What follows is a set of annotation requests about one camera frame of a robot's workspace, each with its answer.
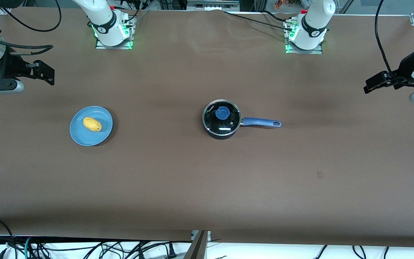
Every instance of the white floor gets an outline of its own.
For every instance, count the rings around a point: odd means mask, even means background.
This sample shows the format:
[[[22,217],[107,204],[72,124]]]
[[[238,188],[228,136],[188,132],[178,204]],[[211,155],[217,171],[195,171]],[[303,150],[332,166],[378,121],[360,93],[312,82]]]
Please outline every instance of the white floor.
[[[48,244],[46,247],[51,249],[71,249],[77,247],[94,246],[97,243],[55,243]],[[131,250],[137,242],[124,242],[122,246],[125,250]],[[225,259],[314,259],[317,257],[322,246],[319,245],[273,245],[273,244],[241,244],[241,243],[209,243],[206,259],[218,259],[226,256]],[[0,245],[0,252],[5,245]],[[176,254],[185,253],[189,248],[189,243],[174,244]],[[368,259],[383,259],[385,247],[364,246],[365,254]],[[82,259],[89,249],[54,252],[51,251],[51,259]],[[97,259],[101,249],[95,250],[89,259]],[[145,259],[152,259],[166,254],[164,246],[156,247],[144,253]],[[14,250],[8,249],[4,259],[13,259]],[[19,252],[18,258],[23,259],[24,255]],[[411,247],[391,247],[387,253],[387,259],[410,259],[414,258],[414,248]],[[106,253],[103,259],[119,259],[114,253]],[[358,259],[352,252],[351,246],[328,246],[321,256],[321,259]]]

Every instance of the blue plate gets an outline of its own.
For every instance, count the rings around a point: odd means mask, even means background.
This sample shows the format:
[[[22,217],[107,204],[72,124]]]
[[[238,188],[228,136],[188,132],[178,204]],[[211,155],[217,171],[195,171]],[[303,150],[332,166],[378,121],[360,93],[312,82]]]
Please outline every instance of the blue plate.
[[[94,118],[102,124],[102,130],[93,132],[84,127],[85,117]],[[95,146],[103,142],[111,133],[113,118],[109,111],[100,106],[89,106],[74,115],[69,125],[69,134],[81,146]]]

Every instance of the metal mounting plate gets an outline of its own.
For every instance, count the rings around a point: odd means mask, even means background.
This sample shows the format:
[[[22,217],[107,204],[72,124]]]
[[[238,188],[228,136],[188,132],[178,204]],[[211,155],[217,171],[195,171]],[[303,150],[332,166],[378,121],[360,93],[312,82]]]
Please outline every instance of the metal mounting plate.
[[[297,23],[293,18],[287,19],[285,22],[282,22],[284,25],[284,28],[295,28],[295,24]],[[319,45],[315,49],[311,50],[304,50],[300,49],[289,40],[290,34],[292,31],[284,31],[284,38],[285,38],[285,52],[286,53],[296,53],[296,54],[322,54],[322,43],[319,43]]]
[[[133,37],[135,36],[136,21],[137,21],[137,16],[133,17],[130,21],[128,21],[128,23],[125,24],[126,26],[130,26],[129,28],[125,29],[125,31],[128,31],[130,36],[124,41],[122,41],[120,44],[116,46],[106,46],[97,39],[97,42],[95,43],[95,48],[96,49],[132,49]]]

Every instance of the cable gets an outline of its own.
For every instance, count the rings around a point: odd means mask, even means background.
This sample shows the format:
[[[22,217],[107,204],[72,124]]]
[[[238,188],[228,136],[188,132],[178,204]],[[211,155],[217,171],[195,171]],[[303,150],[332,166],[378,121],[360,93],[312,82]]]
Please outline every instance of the cable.
[[[319,252],[319,255],[318,255],[315,259],[320,259],[320,257],[321,257],[321,256],[322,256],[322,254],[323,254],[323,251],[327,248],[327,246],[328,246],[328,245],[325,245],[325,246],[323,246],[323,247],[322,247],[321,251]]]
[[[116,242],[114,245],[112,245],[112,246],[108,246],[108,245],[106,245],[106,244],[103,244],[102,245],[102,252],[100,252],[100,255],[98,256],[98,259],[102,259],[103,258],[103,256],[105,255],[105,253],[106,252],[112,252],[112,253],[115,253],[115,254],[117,254],[118,256],[119,256],[119,259],[122,259],[124,256],[122,256],[121,257],[121,255],[120,254],[118,254],[117,252],[115,252],[115,251],[111,251],[111,249],[113,249],[116,245],[120,245],[120,242]]]
[[[273,25],[273,24],[270,24],[270,23],[264,23],[264,22],[261,22],[261,21],[257,21],[257,20],[253,20],[253,19],[244,17],[244,16],[240,16],[240,15],[237,15],[237,14],[234,14],[234,13],[228,13],[228,12],[225,12],[225,11],[223,11],[223,13],[226,13],[226,14],[229,14],[229,15],[232,15],[232,16],[236,16],[236,17],[239,17],[239,18],[242,18],[242,19],[246,19],[246,20],[249,20],[249,21],[252,21],[252,22],[255,22],[255,23],[261,23],[261,24],[268,25],[268,26],[271,26],[271,27],[279,28],[279,29],[282,29],[284,31],[291,31],[292,30],[291,28],[284,28],[284,27]]]
[[[140,243],[138,243],[130,252],[129,252],[129,254],[124,258],[124,259],[128,259],[133,253],[135,253],[137,250],[138,250],[138,248],[140,247],[140,246],[144,246],[144,245],[146,245],[146,244],[148,244],[149,243],[149,241],[140,241]]]
[[[28,259],[28,244],[30,243],[30,239],[31,239],[31,236],[27,238],[27,241],[25,242],[25,251],[24,251],[25,259]]]
[[[274,19],[276,19],[276,20],[278,20],[278,21],[281,21],[281,22],[284,22],[284,21],[285,21],[285,19],[281,19],[281,18],[279,18],[279,17],[275,16],[273,13],[271,13],[271,12],[270,12],[270,11],[268,11],[268,10],[263,10],[263,11],[261,11],[260,13],[267,13],[267,14],[271,15],[271,17],[273,17]]]
[[[169,254],[167,255],[167,259],[172,259],[177,257],[177,254],[174,251],[174,245],[169,243]]]
[[[383,259],[386,259],[387,251],[389,251],[389,246],[386,246],[386,250],[384,250]]]
[[[9,236],[10,236],[10,239],[11,239],[13,245],[16,246],[14,236],[12,234],[12,231],[10,231],[10,228],[4,222],[2,222],[1,220],[0,220],[0,224],[3,225],[3,227],[6,229],[7,233],[9,233]],[[17,258],[18,258],[18,253],[17,253],[17,251],[15,251],[15,259],[17,259]]]
[[[367,256],[365,255],[365,251],[363,250],[363,247],[362,246],[359,246],[359,247],[360,247],[360,250],[362,250],[363,257],[360,256],[360,254],[357,253],[357,251],[355,250],[355,246],[352,246],[352,251],[354,251],[355,255],[358,258],[360,258],[360,259],[367,259]]]
[[[50,248],[44,248],[44,250],[49,250],[49,251],[75,251],[75,250],[83,250],[83,249],[93,249],[93,246],[89,246],[89,247],[79,247],[77,249],[50,249]]]
[[[137,11],[135,12],[135,14],[131,18],[128,18],[127,20],[124,20],[124,22],[126,23],[126,22],[132,20],[133,18],[135,18],[137,16],[137,13],[138,13],[139,10],[140,9],[137,9]]]
[[[138,254],[136,255],[136,256],[134,256],[132,259],[136,259],[137,257],[139,257],[140,256],[140,254],[143,254],[144,252],[146,252],[146,251],[148,251],[149,249],[153,249],[153,248],[155,248],[155,247],[157,247],[157,246],[165,246],[165,248],[167,249],[167,246],[166,246],[166,244],[169,244],[169,243],[192,243],[191,241],[174,241],[174,242],[171,242],[171,241],[169,241],[169,242],[163,242],[163,243],[156,243],[156,244],[152,244],[152,245],[150,245],[150,246],[147,246],[147,247],[143,247],[140,251],[138,251]]]
[[[21,25],[23,25],[23,26],[25,26],[25,27],[27,27],[27,28],[29,28],[30,30],[33,30],[33,31],[39,31],[39,32],[49,32],[49,31],[54,31],[59,25],[60,25],[60,23],[62,22],[62,10],[60,9],[60,5],[59,5],[59,1],[57,1],[57,0],[54,0],[55,1],[55,3],[57,4],[57,8],[59,9],[59,21],[57,22],[57,24],[53,27],[53,28],[50,28],[50,29],[38,29],[38,28],[33,28],[33,27],[30,27],[30,26],[28,26],[28,25],[26,25],[25,23],[23,23],[22,21],[20,21],[17,17],[15,17],[12,13],[10,13],[6,8],[2,8],[10,17],[12,17],[14,20],[16,20],[18,23],[20,23]]]
[[[0,253],[0,259],[3,259],[4,258],[5,251],[7,251],[7,249],[4,249],[3,251],[1,251],[1,253]]]
[[[54,47],[53,45],[41,45],[41,46],[18,45],[18,44],[8,43],[8,42],[5,42],[5,41],[0,41],[0,44],[5,45],[5,46],[16,47],[16,48],[19,48],[19,49],[43,49],[41,51],[30,52],[30,55],[42,54],[42,53],[44,53],[44,52],[46,52],[49,49],[52,49]]]
[[[167,246],[166,245],[164,245],[164,248],[166,249],[166,254],[167,254],[167,259],[168,259],[169,256],[170,256],[169,249],[167,249]]]
[[[380,36],[378,35],[378,16],[380,15],[380,10],[381,10],[381,6],[383,5],[383,2],[384,2],[384,0],[381,0],[379,2],[378,9],[376,10],[376,15],[375,15],[375,37],[376,37],[376,42],[378,43],[379,51],[381,51],[381,56],[383,57],[384,63],[386,64],[386,68],[387,68],[387,71],[389,72],[389,75],[391,75],[391,77],[394,78],[394,80],[397,83],[399,83],[403,86],[414,87],[414,85],[412,85],[412,84],[407,84],[407,83],[404,83],[404,82],[401,82],[401,81],[398,80],[396,75],[392,72],[391,66],[389,66],[389,62],[387,61],[386,54],[384,52],[383,46],[381,45]]]
[[[253,2],[252,7],[250,7],[250,10],[248,10],[248,11],[251,12],[253,10],[253,7],[255,7],[255,5],[256,5],[256,2]]]

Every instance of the black cable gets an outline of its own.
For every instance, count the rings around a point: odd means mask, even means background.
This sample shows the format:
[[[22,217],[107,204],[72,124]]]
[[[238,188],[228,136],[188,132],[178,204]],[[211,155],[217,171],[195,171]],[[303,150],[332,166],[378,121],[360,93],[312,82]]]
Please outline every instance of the black cable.
[[[174,245],[169,243],[169,254],[167,255],[167,259],[172,259],[177,257],[177,254],[174,251]]]
[[[360,247],[360,250],[362,250],[363,257],[360,256],[360,254],[357,253],[357,251],[355,250],[355,246],[352,246],[352,251],[354,251],[355,255],[358,258],[360,258],[360,259],[367,259],[367,256],[365,255],[365,251],[363,250],[363,247],[362,246],[359,246],[359,247]]]
[[[170,256],[169,249],[167,248],[166,245],[164,245],[164,248],[166,249],[167,259],[169,259],[169,256]]]
[[[100,242],[98,245],[92,247],[92,249],[89,252],[87,252],[87,254],[83,257],[83,259],[88,259],[89,256],[92,254],[92,252],[95,251],[95,249],[97,249],[99,246],[101,246],[104,243],[105,242]]]
[[[48,247],[44,247],[44,250],[48,250],[48,251],[75,251],[75,250],[83,250],[83,249],[93,249],[93,246],[89,246],[89,247],[79,247],[77,249],[50,249]]]
[[[376,37],[376,42],[378,43],[379,51],[381,51],[381,56],[383,57],[384,63],[386,64],[386,68],[387,68],[387,71],[389,72],[389,75],[391,75],[391,77],[394,78],[394,80],[397,83],[399,83],[403,86],[414,87],[414,85],[412,85],[412,84],[407,84],[407,83],[399,81],[399,79],[396,77],[396,75],[392,72],[391,66],[389,66],[389,62],[387,61],[386,54],[384,52],[383,46],[381,45],[380,36],[378,35],[378,16],[380,15],[380,10],[381,10],[381,6],[383,5],[383,2],[384,2],[384,0],[381,0],[379,2],[378,9],[376,10],[376,15],[375,15],[375,37]]]
[[[271,13],[268,10],[262,10],[260,13],[267,13],[267,14],[271,15],[271,17],[273,17],[274,19],[276,19],[278,21],[281,21],[281,22],[284,22],[285,21],[285,19],[281,19],[281,18],[275,16],[273,13]]]
[[[138,11],[139,11],[140,9],[137,9],[137,11],[134,13],[134,15],[131,17],[131,18],[129,18],[129,19],[127,19],[127,20],[124,20],[124,22],[126,23],[126,22],[128,22],[128,21],[130,21],[130,20],[132,20],[133,18],[135,18],[136,16],[137,16],[137,13],[138,13]]]
[[[44,255],[45,259],[48,259],[48,258],[51,257],[51,253],[49,253],[49,251],[46,250],[46,248],[44,247],[44,244],[39,243],[39,244],[36,244],[36,245],[37,245],[36,246],[37,247],[37,252],[39,252],[39,250],[41,250],[41,253]]]
[[[319,255],[318,255],[315,259],[320,259],[320,257],[321,257],[321,256],[322,256],[322,254],[323,254],[323,251],[327,248],[327,246],[328,246],[328,245],[325,245],[325,246],[323,246],[323,247],[322,247],[321,251],[319,252]]]
[[[44,53],[44,52],[46,52],[49,49],[52,49],[54,47],[52,45],[41,45],[41,46],[19,45],[19,44],[8,43],[8,42],[5,42],[5,41],[0,41],[0,44],[5,45],[5,46],[16,47],[16,48],[19,48],[19,49],[43,49],[41,51],[30,52],[31,55],[42,54],[42,53]]]
[[[273,25],[273,24],[270,24],[270,23],[264,23],[262,21],[253,20],[253,19],[250,19],[250,18],[247,18],[247,17],[244,17],[244,16],[234,14],[234,13],[228,13],[228,12],[225,12],[225,11],[223,11],[223,13],[227,13],[229,15],[236,16],[236,17],[239,17],[239,18],[242,18],[242,19],[246,19],[246,20],[249,20],[249,21],[252,21],[252,22],[255,22],[255,23],[261,23],[261,24],[268,25],[268,26],[271,26],[271,27],[279,28],[279,29],[282,29],[284,31],[291,31],[292,30],[291,28],[284,28],[284,27]]]
[[[60,23],[62,22],[62,10],[60,9],[59,1],[57,1],[57,0],[54,0],[54,1],[57,4],[57,8],[59,9],[59,21],[57,22],[57,24],[53,28],[50,28],[50,29],[38,29],[38,28],[30,27],[30,26],[26,25],[25,23],[23,23],[22,21],[20,21],[17,17],[15,17],[12,13],[10,13],[6,8],[3,8],[3,10],[10,17],[14,18],[14,20],[16,20],[18,23],[20,23],[21,25],[29,28],[30,30],[39,31],[39,32],[49,32],[49,31],[54,31],[60,25]]]
[[[124,258],[124,259],[128,259],[133,253],[135,253],[137,250],[138,250],[138,248],[140,247],[140,246],[144,246],[144,245],[146,245],[146,244],[148,244],[149,243],[149,241],[140,241],[130,252],[129,252],[129,254]]]
[[[166,244],[169,243],[192,243],[191,241],[174,241],[174,242],[164,242],[164,243],[156,243],[156,244],[152,244],[150,246],[144,247],[141,249],[141,251],[138,252],[138,254],[136,256],[134,256],[132,259],[136,259],[140,254],[143,254],[144,252],[148,251],[149,249],[153,249],[157,246],[165,246],[165,248],[167,248]]]
[[[41,250],[39,248],[39,245],[36,247],[36,255],[38,256],[38,258],[40,258],[41,256],[39,255],[39,250]]]
[[[116,242],[114,245],[112,245],[112,246],[108,246],[108,245],[106,245],[106,244],[103,244],[102,245],[102,252],[100,252],[100,255],[98,256],[98,259],[102,259],[103,258],[103,256],[106,254],[106,252],[112,252],[112,253],[115,253],[115,254],[117,254],[118,256],[119,256],[119,259],[122,259],[123,257],[121,257],[121,255],[120,254],[118,254],[117,252],[115,252],[115,251],[111,251],[111,249],[113,249],[115,246],[117,246],[118,244],[120,244],[120,242]]]
[[[125,254],[124,254],[124,248],[122,247],[122,245],[120,244],[120,242],[119,242],[119,246],[120,246],[121,251],[122,251],[122,258],[124,258],[124,256],[125,256]]]
[[[1,251],[1,253],[0,253],[0,259],[3,259],[4,258],[5,251],[7,251],[7,249],[4,249],[3,251]]]
[[[10,231],[10,228],[4,222],[2,222],[1,220],[0,220],[0,224],[3,225],[3,227],[6,229],[7,233],[9,233],[9,237],[10,237],[10,240],[12,241],[12,244],[14,246],[17,246],[16,243],[15,243],[15,240],[14,240],[14,235],[12,234],[12,231]],[[17,251],[15,251],[15,259],[17,259],[17,258],[18,258],[18,253],[17,253]]]
[[[389,246],[386,246],[386,250],[384,250],[383,259],[386,259],[387,251],[389,251]]]

